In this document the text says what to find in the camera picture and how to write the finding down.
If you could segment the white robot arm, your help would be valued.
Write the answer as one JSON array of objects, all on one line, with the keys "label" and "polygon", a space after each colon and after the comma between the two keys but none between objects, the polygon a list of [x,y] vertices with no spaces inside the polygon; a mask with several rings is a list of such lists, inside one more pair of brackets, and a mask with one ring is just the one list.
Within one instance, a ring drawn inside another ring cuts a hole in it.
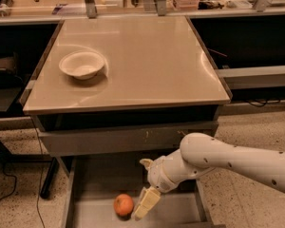
[{"label": "white robot arm", "polygon": [[183,137],[178,150],[155,160],[142,159],[148,188],[143,188],[134,218],[143,219],[161,195],[187,180],[196,180],[216,168],[224,168],[285,194],[285,152],[231,145],[202,133]]}]

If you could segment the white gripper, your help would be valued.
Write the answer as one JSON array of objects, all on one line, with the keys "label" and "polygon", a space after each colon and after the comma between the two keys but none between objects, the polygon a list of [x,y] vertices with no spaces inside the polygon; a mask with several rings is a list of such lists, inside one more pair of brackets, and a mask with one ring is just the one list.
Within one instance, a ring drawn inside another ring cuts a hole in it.
[{"label": "white gripper", "polygon": [[147,180],[151,186],[142,189],[132,213],[132,218],[134,220],[143,219],[159,202],[161,193],[168,193],[177,188],[177,185],[168,178],[163,170],[164,161],[164,156],[161,156],[154,161],[151,159],[140,160],[140,164],[148,172]]}]

